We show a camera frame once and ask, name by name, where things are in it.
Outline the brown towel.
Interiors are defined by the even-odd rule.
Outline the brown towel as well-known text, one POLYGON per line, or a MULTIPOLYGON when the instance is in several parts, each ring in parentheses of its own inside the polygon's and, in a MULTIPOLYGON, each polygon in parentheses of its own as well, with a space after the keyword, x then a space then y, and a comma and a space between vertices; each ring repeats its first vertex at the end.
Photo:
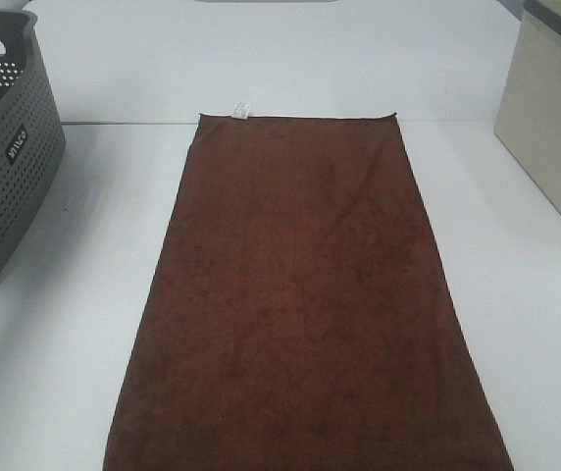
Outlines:
POLYGON ((107 470, 508 470, 394 116, 204 115, 107 470))

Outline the grey perforated plastic basket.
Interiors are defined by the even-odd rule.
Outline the grey perforated plastic basket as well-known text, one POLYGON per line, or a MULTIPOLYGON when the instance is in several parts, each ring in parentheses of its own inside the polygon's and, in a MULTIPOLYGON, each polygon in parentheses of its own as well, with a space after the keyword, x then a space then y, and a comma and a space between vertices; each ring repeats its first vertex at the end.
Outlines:
POLYGON ((41 206, 66 147, 36 22, 31 12, 0 9, 0 273, 41 206))

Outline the beige fabric storage box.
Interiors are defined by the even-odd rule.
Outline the beige fabric storage box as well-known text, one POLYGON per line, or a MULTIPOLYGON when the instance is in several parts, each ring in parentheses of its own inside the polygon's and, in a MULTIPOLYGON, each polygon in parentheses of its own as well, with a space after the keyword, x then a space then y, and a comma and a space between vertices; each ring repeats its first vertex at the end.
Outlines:
POLYGON ((561 1, 527 1, 494 133, 561 215, 561 1))

